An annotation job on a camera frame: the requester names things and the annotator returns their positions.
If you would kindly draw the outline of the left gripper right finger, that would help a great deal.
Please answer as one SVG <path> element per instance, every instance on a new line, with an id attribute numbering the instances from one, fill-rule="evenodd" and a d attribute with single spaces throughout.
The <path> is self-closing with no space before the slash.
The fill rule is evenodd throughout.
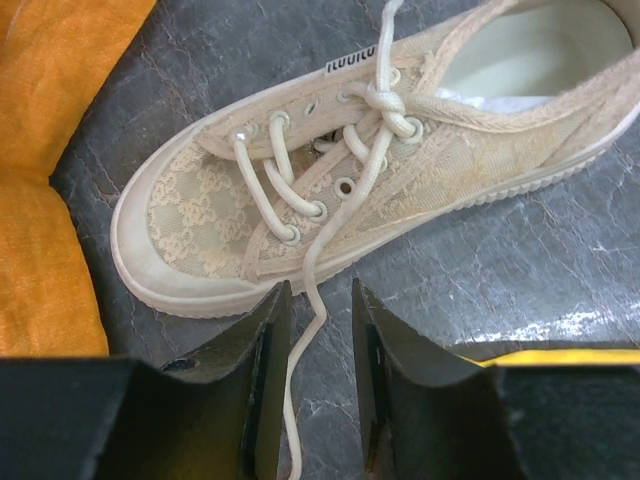
<path id="1" fill-rule="evenodd" d="M 362 454 L 374 478 L 524 478 L 496 369 L 420 334 L 360 280 L 352 333 Z"/>

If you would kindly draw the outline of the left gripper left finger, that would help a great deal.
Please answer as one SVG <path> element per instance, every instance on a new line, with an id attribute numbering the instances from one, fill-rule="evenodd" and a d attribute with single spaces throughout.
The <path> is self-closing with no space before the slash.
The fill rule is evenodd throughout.
<path id="1" fill-rule="evenodd" d="M 223 333 L 163 365 L 186 401 L 171 436 L 173 477 L 277 477 L 291 300 L 290 283 L 277 284 Z"/>

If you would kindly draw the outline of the beige lace sneaker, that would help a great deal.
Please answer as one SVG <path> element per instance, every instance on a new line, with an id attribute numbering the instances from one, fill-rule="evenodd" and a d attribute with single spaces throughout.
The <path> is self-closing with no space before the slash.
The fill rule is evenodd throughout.
<path id="1" fill-rule="evenodd" d="M 487 1 L 185 128 L 114 210 L 127 288 L 172 315 L 316 286 L 443 214 L 581 171 L 639 114 L 635 1 Z"/>

